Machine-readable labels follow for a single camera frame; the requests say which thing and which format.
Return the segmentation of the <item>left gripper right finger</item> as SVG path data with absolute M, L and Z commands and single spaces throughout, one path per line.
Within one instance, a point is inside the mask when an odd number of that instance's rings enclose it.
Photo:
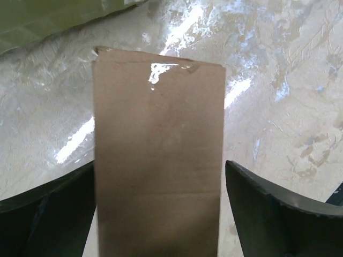
M 225 163 L 226 189 L 244 256 L 342 256 L 342 207 Z

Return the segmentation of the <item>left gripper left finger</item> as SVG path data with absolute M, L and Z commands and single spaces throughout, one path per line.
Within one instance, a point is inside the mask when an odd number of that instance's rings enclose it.
M 94 164 L 1 201 L 1 256 L 82 256 L 96 208 Z

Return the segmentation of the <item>olive green plastic basin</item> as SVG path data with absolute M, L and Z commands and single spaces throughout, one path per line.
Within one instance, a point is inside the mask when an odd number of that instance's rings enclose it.
M 50 37 L 109 45 L 145 1 L 1 1 L 1 57 Z

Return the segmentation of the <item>brown cardboard express box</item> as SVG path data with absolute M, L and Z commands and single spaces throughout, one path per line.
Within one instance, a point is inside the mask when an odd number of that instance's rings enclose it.
M 100 256 L 216 256 L 226 70 L 97 47 Z

